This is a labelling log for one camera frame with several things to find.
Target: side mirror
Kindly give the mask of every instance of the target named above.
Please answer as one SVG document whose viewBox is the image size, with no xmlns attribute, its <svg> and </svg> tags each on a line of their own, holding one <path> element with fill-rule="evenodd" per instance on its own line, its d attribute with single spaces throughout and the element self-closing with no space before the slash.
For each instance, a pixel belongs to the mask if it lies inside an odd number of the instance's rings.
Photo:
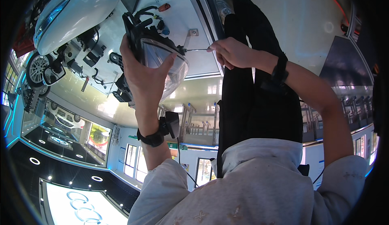
<svg viewBox="0 0 389 225">
<path fill-rule="evenodd" d="M 61 80 L 65 75 L 66 72 L 62 64 L 58 64 L 55 68 L 49 65 L 43 71 L 43 83 L 46 86 L 51 86 Z"/>
</svg>

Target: white sneaker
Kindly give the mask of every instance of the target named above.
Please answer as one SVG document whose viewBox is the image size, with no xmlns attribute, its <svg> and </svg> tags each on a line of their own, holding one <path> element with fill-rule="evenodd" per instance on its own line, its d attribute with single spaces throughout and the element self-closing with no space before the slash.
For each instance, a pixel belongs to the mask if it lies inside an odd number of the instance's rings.
<svg viewBox="0 0 389 225">
<path fill-rule="evenodd" d="M 230 6 L 225 2 L 224 0 L 216 0 L 216 7 L 219 10 L 221 22 L 224 25 L 224 19 L 226 18 L 227 15 L 233 14 L 232 9 Z"/>
</svg>

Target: tire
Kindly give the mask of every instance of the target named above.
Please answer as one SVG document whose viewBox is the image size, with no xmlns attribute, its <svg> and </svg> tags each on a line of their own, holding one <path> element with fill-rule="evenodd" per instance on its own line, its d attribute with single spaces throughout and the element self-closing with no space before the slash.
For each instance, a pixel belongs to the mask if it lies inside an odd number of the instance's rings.
<svg viewBox="0 0 389 225">
<path fill-rule="evenodd" d="M 28 85 L 32 89 L 37 90 L 38 88 L 41 88 L 43 86 L 43 69 L 52 61 L 53 59 L 50 55 L 40 55 L 39 52 L 35 52 L 31 56 L 30 60 L 27 63 L 26 80 Z M 39 73 L 37 73 L 37 75 L 34 75 L 33 77 L 30 72 L 31 66 L 33 67 L 31 70 L 36 69 L 40 71 Z"/>
<path fill-rule="evenodd" d="M 51 102 L 50 107 L 52 110 L 56 110 L 58 107 L 58 104 L 56 102 Z"/>
<path fill-rule="evenodd" d="M 81 117 L 79 115 L 74 115 L 73 120 L 78 123 L 78 122 L 80 122 Z"/>
<path fill-rule="evenodd" d="M 39 98 L 45 98 L 50 92 L 50 86 L 45 86 L 39 91 Z"/>
</svg>

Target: four rings logo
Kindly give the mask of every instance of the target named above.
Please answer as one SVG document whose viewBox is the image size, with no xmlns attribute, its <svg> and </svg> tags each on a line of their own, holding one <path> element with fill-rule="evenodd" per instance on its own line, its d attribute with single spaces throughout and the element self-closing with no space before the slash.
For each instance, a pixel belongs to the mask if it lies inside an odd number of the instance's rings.
<svg viewBox="0 0 389 225">
<path fill-rule="evenodd" d="M 95 211 L 95 207 L 89 202 L 85 195 L 70 191 L 66 196 L 71 200 L 70 204 L 75 209 L 76 217 L 84 222 L 84 225 L 102 224 L 103 218 Z"/>
</svg>

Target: ceiling light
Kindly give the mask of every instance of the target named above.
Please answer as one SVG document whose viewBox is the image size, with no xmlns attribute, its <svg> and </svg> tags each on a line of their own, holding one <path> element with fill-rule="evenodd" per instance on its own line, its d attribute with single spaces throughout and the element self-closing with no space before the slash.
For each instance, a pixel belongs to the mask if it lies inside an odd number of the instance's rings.
<svg viewBox="0 0 389 225">
<path fill-rule="evenodd" d="M 98 176 L 92 176 L 91 178 L 92 178 L 94 181 L 97 181 L 97 182 L 103 181 L 103 179 L 100 178 L 100 177 L 98 177 Z"/>
<path fill-rule="evenodd" d="M 30 162 L 32 162 L 35 165 L 41 164 L 41 162 L 38 159 L 36 159 L 35 157 L 30 157 Z"/>
</svg>

